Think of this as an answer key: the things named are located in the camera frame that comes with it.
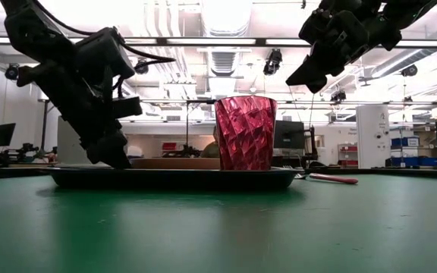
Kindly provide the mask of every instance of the black tray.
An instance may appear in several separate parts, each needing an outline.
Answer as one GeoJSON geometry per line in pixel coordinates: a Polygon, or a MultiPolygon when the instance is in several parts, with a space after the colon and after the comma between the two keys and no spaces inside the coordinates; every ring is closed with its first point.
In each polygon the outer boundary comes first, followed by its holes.
{"type": "Polygon", "coordinates": [[[46,168],[60,187],[200,190],[281,190],[289,187],[295,170],[115,170],[109,168],[46,168]]]}

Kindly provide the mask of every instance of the green tabletop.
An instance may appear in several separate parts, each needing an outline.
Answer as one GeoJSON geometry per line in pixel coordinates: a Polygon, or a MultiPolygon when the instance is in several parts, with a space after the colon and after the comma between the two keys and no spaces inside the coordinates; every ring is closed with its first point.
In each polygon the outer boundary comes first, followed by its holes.
{"type": "Polygon", "coordinates": [[[437,272],[437,180],[280,193],[64,190],[0,180],[0,272],[437,272]]]}

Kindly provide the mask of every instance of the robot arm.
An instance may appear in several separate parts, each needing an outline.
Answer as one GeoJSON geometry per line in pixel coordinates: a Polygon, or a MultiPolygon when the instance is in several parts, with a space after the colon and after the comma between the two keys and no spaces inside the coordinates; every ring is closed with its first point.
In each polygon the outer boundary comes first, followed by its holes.
{"type": "Polygon", "coordinates": [[[345,65],[378,45],[388,51],[402,39],[401,30],[419,20],[437,0],[322,0],[304,23],[299,37],[312,47],[303,64],[286,80],[320,91],[345,65]],[[379,11],[382,3],[385,7],[379,11]]]}
{"type": "Polygon", "coordinates": [[[54,18],[37,0],[1,0],[7,17],[5,28],[11,45],[38,61],[36,67],[19,67],[18,86],[36,83],[80,136],[80,144],[95,164],[130,168],[118,118],[141,115],[139,97],[112,98],[125,79],[143,65],[174,61],[138,52],[124,44],[115,28],[96,33],[75,30],[54,18]],[[73,44],[50,18],[88,37],[73,44]],[[124,49],[151,61],[133,67],[124,49]],[[118,84],[112,85],[119,76],[118,84]]]}

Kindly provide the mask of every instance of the red object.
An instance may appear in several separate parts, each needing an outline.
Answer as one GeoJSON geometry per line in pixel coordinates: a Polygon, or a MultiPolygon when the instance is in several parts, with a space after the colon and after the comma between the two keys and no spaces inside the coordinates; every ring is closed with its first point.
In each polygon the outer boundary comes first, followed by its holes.
{"type": "Polygon", "coordinates": [[[162,150],[163,151],[176,151],[176,143],[163,143],[162,150]]]}
{"type": "Polygon", "coordinates": [[[356,146],[343,146],[340,148],[342,152],[356,152],[358,148],[356,146]]]}
{"type": "Polygon", "coordinates": [[[355,179],[355,178],[337,177],[337,176],[326,175],[326,174],[310,174],[310,177],[313,179],[334,181],[334,182],[340,182],[340,183],[345,183],[345,184],[357,184],[358,183],[358,179],[355,179]]]}
{"type": "Polygon", "coordinates": [[[340,160],[340,165],[358,165],[358,160],[340,160]]]}
{"type": "Polygon", "coordinates": [[[270,170],[277,102],[237,96],[215,102],[222,170],[270,170]]]}

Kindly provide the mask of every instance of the faceted red cup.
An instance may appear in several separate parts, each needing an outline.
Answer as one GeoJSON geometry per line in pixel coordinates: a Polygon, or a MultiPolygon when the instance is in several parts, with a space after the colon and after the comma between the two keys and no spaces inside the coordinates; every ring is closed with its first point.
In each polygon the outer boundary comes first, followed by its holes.
{"type": "Polygon", "coordinates": [[[262,96],[236,96],[215,102],[222,170],[271,169],[277,102],[262,96]]]}

